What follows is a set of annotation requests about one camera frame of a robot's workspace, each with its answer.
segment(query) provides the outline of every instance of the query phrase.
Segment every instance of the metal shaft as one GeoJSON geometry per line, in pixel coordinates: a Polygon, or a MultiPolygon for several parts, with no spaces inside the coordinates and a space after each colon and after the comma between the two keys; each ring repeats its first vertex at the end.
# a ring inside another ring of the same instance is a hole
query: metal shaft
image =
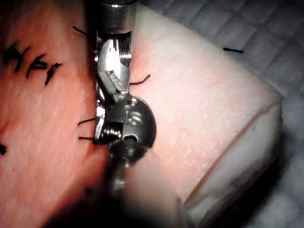
{"type": "Polygon", "coordinates": [[[103,0],[94,3],[96,29],[103,33],[131,32],[135,24],[137,1],[103,0]]]}

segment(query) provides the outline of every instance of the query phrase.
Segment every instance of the cylindrical metal shaft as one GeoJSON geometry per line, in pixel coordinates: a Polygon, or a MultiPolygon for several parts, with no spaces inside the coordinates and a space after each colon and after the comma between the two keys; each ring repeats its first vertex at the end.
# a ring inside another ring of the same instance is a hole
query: cylindrical metal shaft
{"type": "Polygon", "coordinates": [[[95,25],[98,31],[120,34],[133,30],[137,1],[101,0],[96,1],[94,7],[95,25]]]}

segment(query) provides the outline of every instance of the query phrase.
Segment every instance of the metal forceps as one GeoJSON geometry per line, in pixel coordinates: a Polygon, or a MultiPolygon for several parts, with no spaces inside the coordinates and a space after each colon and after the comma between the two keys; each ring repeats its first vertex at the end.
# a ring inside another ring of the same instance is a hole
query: metal forceps
{"type": "Polygon", "coordinates": [[[96,66],[96,123],[94,144],[109,150],[108,193],[124,189],[124,169],[153,145],[154,115],[144,100],[129,91],[131,41],[137,2],[104,0],[93,4],[91,37],[96,66]]]}

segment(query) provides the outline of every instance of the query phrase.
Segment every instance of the gray fabric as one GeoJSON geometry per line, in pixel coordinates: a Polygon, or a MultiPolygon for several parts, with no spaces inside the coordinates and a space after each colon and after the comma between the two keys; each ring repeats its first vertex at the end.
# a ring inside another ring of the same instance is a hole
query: gray fabric
{"type": "Polygon", "coordinates": [[[143,0],[265,79],[285,99],[279,158],[212,227],[304,228],[304,0],[143,0]]]}

